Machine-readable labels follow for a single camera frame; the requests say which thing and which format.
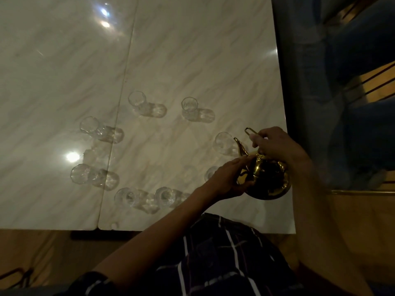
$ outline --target marble table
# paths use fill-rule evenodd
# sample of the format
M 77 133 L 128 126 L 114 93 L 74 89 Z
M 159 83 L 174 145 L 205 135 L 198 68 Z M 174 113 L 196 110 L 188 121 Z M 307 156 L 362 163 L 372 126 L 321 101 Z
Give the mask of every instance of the marble table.
M 92 230 L 103 190 L 73 166 L 107 168 L 138 0 L 0 0 L 0 228 Z
M 133 91 L 166 114 L 136 114 Z M 183 118 L 185 97 L 197 99 L 199 120 Z M 125 137 L 109 163 L 119 188 L 140 189 L 147 201 L 162 186 L 191 193 L 207 169 L 232 159 L 213 148 L 219 132 L 252 150 L 244 128 L 274 125 L 286 129 L 271 0 L 139 0 L 116 120 Z M 171 210 L 117 206 L 116 190 L 104 192 L 100 229 L 144 230 Z M 208 212 L 261 232 L 295 232 L 292 191 L 271 201 L 243 195 Z

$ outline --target hand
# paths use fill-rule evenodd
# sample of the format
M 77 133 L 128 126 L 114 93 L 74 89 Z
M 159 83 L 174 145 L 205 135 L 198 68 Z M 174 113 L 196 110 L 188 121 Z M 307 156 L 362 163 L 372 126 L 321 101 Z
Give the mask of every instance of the hand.
M 215 201 L 240 196 L 248 187 L 254 184 L 254 182 L 245 182 L 239 185 L 236 182 L 241 169 L 249 164 L 253 158 L 254 156 L 247 157 L 244 155 L 225 163 L 217 169 L 212 177 L 204 184 L 210 191 L 215 192 Z
M 291 167 L 301 161 L 310 161 L 304 149 L 281 128 L 263 129 L 258 134 L 250 134 L 250 140 L 252 141 L 252 147 L 259 146 L 259 154 L 283 161 Z

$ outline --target glass teapot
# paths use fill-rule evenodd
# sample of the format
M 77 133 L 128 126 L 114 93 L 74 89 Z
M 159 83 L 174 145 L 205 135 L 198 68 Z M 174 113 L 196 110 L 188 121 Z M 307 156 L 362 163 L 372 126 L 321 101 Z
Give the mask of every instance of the glass teapot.
M 250 135 L 248 130 L 258 134 L 251 128 L 245 128 L 244 132 L 247 135 Z M 239 139 L 236 137 L 233 139 L 239 147 L 240 156 L 249 155 Z M 254 181 L 254 185 L 249 187 L 246 193 L 262 200 L 277 199 L 286 194 L 291 188 L 287 165 L 265 155 L 255 154 L 254 156 L 255 158 L 248 166 L 245 166 L 237 179 L 239 184 L 245 181 Z

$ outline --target empty glass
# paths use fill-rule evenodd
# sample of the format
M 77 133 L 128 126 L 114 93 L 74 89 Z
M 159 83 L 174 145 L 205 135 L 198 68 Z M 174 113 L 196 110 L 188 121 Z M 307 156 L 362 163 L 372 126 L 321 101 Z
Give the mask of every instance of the empty glass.
M 78 164 L 72 169 L 70 178 L 76 184 L 92 184 L 96 187 L 103 187 L 106 184 L 107 171 L 87 164 Z
M 150 113 L 151 107 L 150 104 L 147 102 L 146 96 L 141 91 L 134 91 L 129 94 L 128 97 L 129 104 L 133 106 L 133 109 L 141 114 L 147 115 Z
M 114 202 L 118 206 L 136 207 L 141 202 L 141 192 L 133 187 L 119 189 L 114 196 Z
M 171 188 L 161 187 L 156 190 L 154 198 L 157 201 L 159 207 L 166 208 L 174 204 L 176 199 L 176 193 Z
M 113 136 L 111 131 L 93 116 L 84 118 L 79 124 L 79 128 L 82 133 L 100 140 L 106 140 Z
M 206 173 L 205 173 L 205 175 L 204 175 L 204 180 L 205 180 L 205 181 L 208 181 L 208 180 L 213 176 L 213 174 L 217 171 L 218 168 L 219 168 L 218 166 L 212 166 L 212 167 L 210 167 L 210 168 L 206 171 Z
M 214 147 L 216 151 L 223 155 L 237 155 L 236 142 L 227 132 L 221 132 L 215 136 Z
M 198 101 L 192 97 L 186 97 L 181 102 L 182 106 L 182 115 L 185 119 L 189 120 L 197 120 L 199 111 L 198 111 Z

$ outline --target teapot spout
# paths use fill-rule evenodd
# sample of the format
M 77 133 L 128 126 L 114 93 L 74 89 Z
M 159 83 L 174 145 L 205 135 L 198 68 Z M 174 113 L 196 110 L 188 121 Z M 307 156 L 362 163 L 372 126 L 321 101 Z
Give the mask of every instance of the teapot spout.
M 233 140 L 236 141 L 237 146 L 239 147 L 239 154 L 240 154 L 240 156 L 244 156 L 244 155 L 247 155 L 247 156 L 248 156 L 249 154 L 247 153 L 246 149 L 244 148 L 244 146 L 243 146 L 243 144 L 240 142 L 240 140 L 237 139 L 236 137 L 233 138 Z

